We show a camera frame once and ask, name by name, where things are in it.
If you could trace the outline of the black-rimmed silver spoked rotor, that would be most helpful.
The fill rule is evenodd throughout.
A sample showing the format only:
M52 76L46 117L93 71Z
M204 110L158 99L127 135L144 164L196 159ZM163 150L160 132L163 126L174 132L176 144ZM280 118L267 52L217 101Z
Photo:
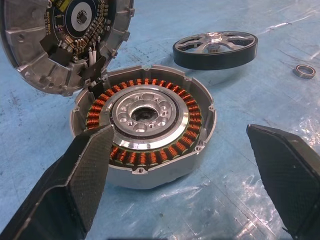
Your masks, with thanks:
M241 31L205 32L184 37L172 46L174 62L186 69L225 70L255 59L258 38Z

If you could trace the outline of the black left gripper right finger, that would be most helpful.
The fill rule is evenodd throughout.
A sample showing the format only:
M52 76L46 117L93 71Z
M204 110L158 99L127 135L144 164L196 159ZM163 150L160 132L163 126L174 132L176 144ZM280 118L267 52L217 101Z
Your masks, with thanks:
M294 240L320 240L320 155L300 136L246 128L264 188Z

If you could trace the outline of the dark toothed gear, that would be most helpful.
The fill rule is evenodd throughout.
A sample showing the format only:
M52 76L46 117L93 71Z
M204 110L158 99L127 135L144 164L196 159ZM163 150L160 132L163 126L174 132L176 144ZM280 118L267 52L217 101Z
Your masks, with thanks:
M71 96L104 81L134 0L0 0L0 42L33 88Z

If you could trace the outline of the motor housing with copper windings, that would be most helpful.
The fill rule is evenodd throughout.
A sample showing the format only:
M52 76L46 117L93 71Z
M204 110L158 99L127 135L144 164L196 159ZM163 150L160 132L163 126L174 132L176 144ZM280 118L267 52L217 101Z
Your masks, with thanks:
M153 65L111 71L75 99L74 136L100 126L114 129L107 181L148 190L195 170L217 124L205 86L180 70Z

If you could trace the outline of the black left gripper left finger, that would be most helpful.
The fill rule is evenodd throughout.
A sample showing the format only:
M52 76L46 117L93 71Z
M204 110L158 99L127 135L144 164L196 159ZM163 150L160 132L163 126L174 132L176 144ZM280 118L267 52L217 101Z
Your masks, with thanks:
M0 240L84 240L104 192L114 126L77 135L40 177Z

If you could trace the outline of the blue plastic table sheet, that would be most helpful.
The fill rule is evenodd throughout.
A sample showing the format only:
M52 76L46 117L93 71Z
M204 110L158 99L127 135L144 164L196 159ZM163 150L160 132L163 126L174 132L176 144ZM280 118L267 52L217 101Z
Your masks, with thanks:
M301 136L320 154L320 0L135 0L128 41L109 65L174 67L190 35L258 37L256 58L220 71L186 70L210 91L217 124L200 166L151 190L105 185L87 240L289 240L262 184L248 124ZM0 232L73 137L75 97L27 84L0 46Z

